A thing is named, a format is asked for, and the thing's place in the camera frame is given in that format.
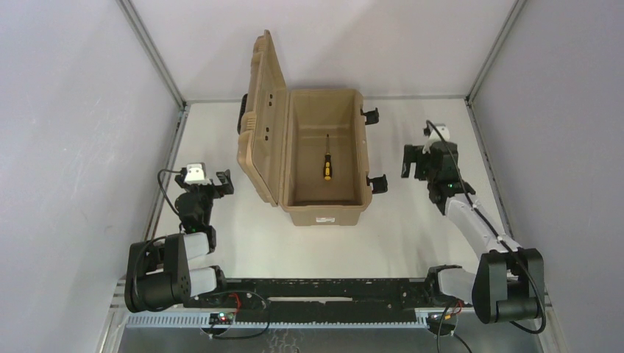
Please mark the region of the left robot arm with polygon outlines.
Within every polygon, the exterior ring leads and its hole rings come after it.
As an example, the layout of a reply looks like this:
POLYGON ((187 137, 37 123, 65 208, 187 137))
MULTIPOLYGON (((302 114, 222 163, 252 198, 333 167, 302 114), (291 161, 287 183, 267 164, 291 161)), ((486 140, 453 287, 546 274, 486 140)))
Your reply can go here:
POLYGON ((227 285, 219 266, 192 268, 189 263, 216 249, 216 230, 210 217, 215 200, 234 192, 231 173, 217 172, 217 185, 210 179, 199 181, 191 176, 191 168, 186 167, 174 178, 184 190, 172 204, 180 220, 179 232, 130 247, 124 301, 132 313, 188 305, 201 295, 219 293, 227 285))

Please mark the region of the black yellow screwdriver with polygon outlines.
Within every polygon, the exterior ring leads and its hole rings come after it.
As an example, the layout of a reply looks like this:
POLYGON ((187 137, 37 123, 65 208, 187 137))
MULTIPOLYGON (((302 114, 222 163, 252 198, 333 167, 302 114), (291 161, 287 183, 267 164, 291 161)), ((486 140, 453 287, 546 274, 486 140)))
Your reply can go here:
POLYGON ((331 162, 331 153, 330 153, 330 136, 326 134, 326 152, 325 152, 325 160, 324 160, 324 180, 330 181, 333 175, 333 167, 331 162))

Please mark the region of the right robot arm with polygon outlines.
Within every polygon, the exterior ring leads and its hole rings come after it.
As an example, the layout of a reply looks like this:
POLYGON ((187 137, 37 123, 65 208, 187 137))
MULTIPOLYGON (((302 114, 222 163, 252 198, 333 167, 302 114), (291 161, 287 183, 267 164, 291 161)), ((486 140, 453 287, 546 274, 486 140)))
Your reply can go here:
POLYGON ((475 189, 457 166, 454 143, 405 145, 401 176, 427 183, 430 201, 461 232, 478 257, 476 271, 460 265, 429 268, 432 297, 472 305, 484 324, 545 319, 544 260, 537 249, 519 245, 493 223, 478 203, 475 189))

